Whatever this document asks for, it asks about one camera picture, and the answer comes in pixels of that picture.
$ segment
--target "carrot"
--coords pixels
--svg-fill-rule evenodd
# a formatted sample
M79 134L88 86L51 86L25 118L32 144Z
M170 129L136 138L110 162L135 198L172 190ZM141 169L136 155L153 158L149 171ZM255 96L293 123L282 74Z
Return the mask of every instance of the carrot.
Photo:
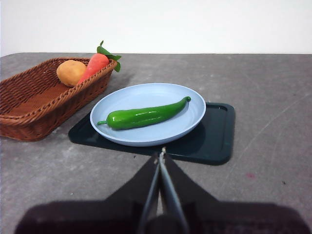
M78 81L78 84L83 83L86 79L100 71L103 67L106 67L108 64L109 60L105 55L99 53L94 54L90 58L87 69Z

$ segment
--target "dark green tray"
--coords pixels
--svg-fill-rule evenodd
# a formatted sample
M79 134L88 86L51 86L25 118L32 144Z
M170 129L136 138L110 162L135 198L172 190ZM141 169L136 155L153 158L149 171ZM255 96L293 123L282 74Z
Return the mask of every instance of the dark green tray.
M73 143L105 149L152 155L166 146L173 158L210 165L224 164L230 160L234 139L234 108L223 103L206 103L206 113L201 122L187 135L165 145L152 147L124 146L102 137L90 123L90 113L68 133Z

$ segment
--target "gray countertop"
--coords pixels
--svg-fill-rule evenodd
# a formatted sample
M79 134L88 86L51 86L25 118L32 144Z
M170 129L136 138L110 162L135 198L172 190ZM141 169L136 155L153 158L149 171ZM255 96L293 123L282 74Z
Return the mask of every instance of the gray countertop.
M1 58L1 80L49 58L92 54L21 53ZM105 95L148 82L187 86L235 108L232 158L210 166L176 163L219 200L273 202L312 227L312 56L123 54L108 88L37 142L1 137L1 233L30 207L105 199L149 156L72 143L68 131Z

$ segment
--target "plate rim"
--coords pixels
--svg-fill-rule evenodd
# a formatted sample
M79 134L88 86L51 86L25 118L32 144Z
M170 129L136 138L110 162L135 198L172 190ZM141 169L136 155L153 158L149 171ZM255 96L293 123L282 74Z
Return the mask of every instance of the plate rim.
M103 99L107 98L108 96L114 95L115 93L121 92L121 91L123 91L123 90L125 90L125 89L134 88L134 87L137 87L137 86L159 85L159 84L161 84L161 85L180 86L180 87L182 87L182 88L188 89L188 90L190 90L190 91L196 93L196 94L198 95L198 97L200 97L200 99L202 100L204 109L203 109L203 112L202 112L201 115L200 115L200 118L198 118L198 120L197 120L195 123L193 123L186 131L182 131L182 132L180 132L180 133L178 133L178 134L174 134L174 135L167 136L167 137L165 137L165 138L159 138L159 139L154 139L154 140L146 140L146 141L142 141L142 140L124 140L124 139L122 139L122 138L118 138L118 137L115 137L115 136L111 136L111 135L108 135L108 134L102 132L102 131L101 131L98 127L96 127L95 124L93 123L93 121L92 121L92 116L93 116L94 110L95 110L96 107L99 105L99 103L100 103ZM192 130L192 129L193 129L194 127L196 127L196 126L199 124L199 122L202 120L202 118L203 118L204 115L205 115L205 112L206 112L206 101L204 100L204 98L203 98L197 91L195 91L195 90L193 90L193 89L191 89L191 88L189 88L189 87L180 85L180 84L165 83L165 82L151 82L151 83L143 83L143 84L131 85L131 86L128 86L128 87L125 87L125 88L116 90L116 91L114 91L114 92L112 92L112 93L106 95L105 97L103 97L103 98L102 98L101 100L99 100L99 101L94 105L94 107L92 108L91 113L90 113L90 123L91 123L92 127L93 127L100 135L102 135L103 137L107 138L108 140L112 140L112 141L114 140L115 142L117 141L117 142L124 142L124 143L138 143L138 144L141 143L141 144L146 144L146 143L152 143L152 142L158 142L158 141L163 141L163 140L166 140L166 139L170 139L170 138L176 137L176 136L178 136L178 135L180 135L180 134L182 134L182 133L184 133L184 132L188 132L188 131Z

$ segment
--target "plate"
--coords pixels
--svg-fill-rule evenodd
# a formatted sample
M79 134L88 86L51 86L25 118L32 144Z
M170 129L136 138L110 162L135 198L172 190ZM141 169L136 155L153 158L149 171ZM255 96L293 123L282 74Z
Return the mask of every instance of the plate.
M191 101L173 118L141 128L114 130L97 125L116 110L162 106L190 96ZM92 127L108 140L127 146L146 147L176 140L194 129L206 111L206 102L196 91L178 84L146 83L117 90L101 99L90 113Z

